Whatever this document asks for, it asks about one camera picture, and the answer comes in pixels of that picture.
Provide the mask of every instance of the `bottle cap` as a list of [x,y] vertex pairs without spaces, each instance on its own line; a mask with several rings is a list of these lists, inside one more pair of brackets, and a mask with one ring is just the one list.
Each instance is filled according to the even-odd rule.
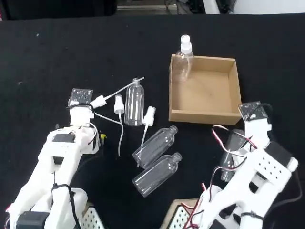
[[183,54],[190,54],[192,52],[192,43],[189,35],[181,36],[180,48]]
[[153,126],[153,120],[154,120],[154,113],[156,112],[156,108],[153,106],[149,106],[146,112],[146,115],[143,119],[143,124],[148,126]]
[[124,104],[123,104],[123,98],[120,94],[117,94],[115,96],[115,104],[114,104],[114,112],[116,114],[123,114],[124,113]]

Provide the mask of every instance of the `perforated metal plate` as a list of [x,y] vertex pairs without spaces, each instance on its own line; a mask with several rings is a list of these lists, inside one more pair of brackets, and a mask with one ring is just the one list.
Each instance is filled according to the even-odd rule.
[[189,219],[189,216],[190,214],[184,209],[184,207],[179,205],[167,229],[182,229]]
[[105,229],[95,208],[93,208],[93,207],[88,208],[88,211],[82,218],[81,228],[82,229]]

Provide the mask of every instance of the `white wire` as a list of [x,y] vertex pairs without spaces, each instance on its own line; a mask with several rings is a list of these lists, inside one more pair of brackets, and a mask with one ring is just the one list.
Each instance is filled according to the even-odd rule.
[[118,146],[118,153],[119,153],[119,157],[120,157],[121,156],[121,143],[122,143],[123,134],[124,134],[124,126],[123,126],[123,122],[122,122],[121,113],[119,113],[119,119],[120,119],[120,123],[121,123],[121,127],[122,127],[121,137],[120,137],[119,146]]
[[[145,77],[142,77],[141,79],[138,79],[137,82],[139,82],[139,81],[141,81],[141,80],[143,80],[143,79],[145,79]],[[113,93],[113,94],[111,94],[111,95],[109,95],[109,96],[106,96],[106,97],[105,97],[105,100],[107,100],[107,99],[113,97],[114,95],[116,95],[117,93],[121,92],[122,90],[126,89],[127,87],[129,87],[130,85],[132,85],[132,84],[134,84],[134,83],[136,83],[136,82],[131,82],[130,84],[128,84],[128,85],[122,87],[120,90],[116,91],[115,93]]]
[[115,120],[113,120],[113,119],[111,119],[111,118],[107,118],[107,117],[105,117],[105,116],[103,116],[103,115],[101,115],[101,114],[98,114],[98,113],[96,113],[96,112],[95,112],[95,115],[98,116],[98,117],[100,117],[100,118],[103,118],[103,119],[106,119],[106,120],[111,121],[111,122],[113,122],[113,123],[116,123],[116,124],[121,125],[120,122],[115,121]]
[[5,221],[5,224],[4,224],[4,229],[7,229],[8,228],[8,222],[9,222],[10,218],[8,217],[8,219]]
[[229,154],[232,154],[232,155],[235,155],[235,156],[245,157],[244,155],[241,155],[241,154],[239,154],[239,153],[235,153],[235,151],[227,150],[227,149],[224,147],[224,143],[222,142],[222,140],[220,139],[220,137],[219,137],[219,136],[217,135],[217,133],[214,131],[214,127],[218,127],[218,128],[221,128],[221,129],[224,129],[224,130],[227,130],[227,131],[229,131],[229,130],[228,130],[227,128],[225,128],[224,126],[222,126],[222,125],[214,125],[214,126],[212,127],[212,133],[213,133],[214,137],[216,138],[216,140],[217,140],[218,143],[220,144],[221,148],[222,148],[225,152],[227,152],[227,153],[229,153]]
[[141,146],[143,146],[144,140],[145,140],[145,136],[146,136],[146,132],[148,129],[148,125],[145,125],[145,129],[144,129],[144,133],[143,133],[143,137],[142,137],[142,141],[141,141]]
[[143,133],[143,137],[142,137],[142,141],[141,141],[141,148],[144,144],[144,140],[145,140],[145,136],[146,136],[146,132],[147,132],[147,129],[148,129],[148,125],[145,125],[145,129],[144,129],[144,133]]
[[93,128],[94,128],[94,139],[95,139],[95,137],[96,137],[96,134],[98,133],[98,130],[97,130],[97,128],[96,128],[96,126],[93,124],[93,123],[84,123],[83,125],[81,125],[81,127],[80,127],[80,129],[81,128],[83,128],[86,124],[89,124],[89,125],[92,125],[93,126]]

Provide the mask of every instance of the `red wire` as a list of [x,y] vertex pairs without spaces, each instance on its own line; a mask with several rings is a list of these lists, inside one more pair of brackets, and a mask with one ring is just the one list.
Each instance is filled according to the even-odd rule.
[[189,219],[188,219],[187,222],[185,223],[183,229],[186,229],[186,228],[187,228],[186,226],[187,226],[187,224],[190,222],[190,220],[191,220],[191,218],[192,218],[192,215],[194,214],[194,212],[195,212],[195,210],[196,210],[196,207],[198,206],[198,203],[199,203],[199,199],[197,199],[197,202],[196,202],[196,204],[195,204],[195,206],[194,206],[194,210],[191,212],[191,214],[190,214],[190,216],[189,216]]

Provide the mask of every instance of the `black wire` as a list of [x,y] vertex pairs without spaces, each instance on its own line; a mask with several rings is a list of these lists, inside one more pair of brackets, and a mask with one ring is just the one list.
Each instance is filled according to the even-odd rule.
[[173,0],[170,0],[170,2],[169,2],[168,4],[166,4],[166,0],[164,0],[164,5],[165,5],[165,7],[166,7],[166,11],[167,11],[169,14],[172,14],[172,13],[170,12],[170,9],[168,8],[168,6],[171,4],[172,1],[173,1]]
[[235,134],[235,135],[241,137],[242,139],[246,140],[246,142],[248,142],[251,146],[253,146],[252,143],[250,143],[250,141],[249,141],[249,139],[251,140],[252,136],[249,137],[249,139],[248,139],[248,138],[245,137],[245,136],[239,135],[239,133],[235,132],[234,130],[229,130],[229,131],[230,131],[231,133],[233,133],[233,134]]
[[95,133],[95,135],[94,135],[94,137],[93,137],[93,139],[88,143],[88,145],[90,145],[94,140],[95,140],[95,138],[96,138],[96,135],[98,134],[98,130],[97,129],[95,129],[94,128],[94,130],[96,131],[96,133]]
[[302,197],[303,197],[303,190],[302,190],[302,185],[301,185],[301,181],[300,181],[300,177],[299,177],[299,174],[297,172],[297,170],[295,171],[295,178],[296,178],[296,181],[297,181],[297,185],[298,185],[298,188],[299,188],[299,195],[296,197],[296,198],[292,198],[292,199],[285,199],[285,200],[282,200],[280,202],[277,202],[275,204],[273,204],[268,212],[266,213],[266,216],[270,214],[270,212],[272,212],[274,209],[280,207],[280,206],[283,206],[285,204],[289,204],[289,203],[293,203],[293,202],[297,202],[299,201]]
[[201,213],[203,213],[203,212],[204,212],[204,210],[201,210],[201,211],[198,211],[197,213],[195,213],[195,214],[193,214],[193,215],[191,216],[190,223],[191,223],[191,227],[192,227],[192,228],[193,228],[193,222],[192,222],[193,217],[196,216],[196,215],[198,215],[198,214],[201,214]]
[[68,188],[70,201],[71,201],[71,206],[72,206],[72,214],[73,214],[73,217],[74,217],[74,220],[75,220],[75,223],[76,223],[76,228],[81,229],[80,223],[77,219],[77,215],[76,215],[76,212],[75,212],[75,203],[74,203],[74,197],[73,197],[73,193],[71,191],[71,187],[67,184],[62,184],[62,185],[54,184],[54,186],[52,188],[52,193],[53,193],[54,189],[58,189],[58,188],[61,188],[61,187],[67,187]]
[[249,121],[249,120],[250,120],[251,116],[255,113],[255,111],[256,111],[258,108],[264,107],[264,106],[266,106],[266,107],[269,108],[269,111],[270,111],[270,117],[269,117],[269,118],[271,118],[271,117],[272,117],[272,114],[273,114],[273,107],[272,107],[270,104],[259,104],[259,105],[257,105],[257,106],[252,110],[252,112],[250,112],[250,114],[249,114],[248,118],[246,119],[246,121]]
[[94,113],[94,116],[95,116],[94,107],[91,104],[79,103],[79,104],[74,104],[74,105],[71,105],[71,106],[67,106],[66,108],[67,109],[72,109],[72,108],[77,107],[77,106],[89,106],[91,108],[91,111]]

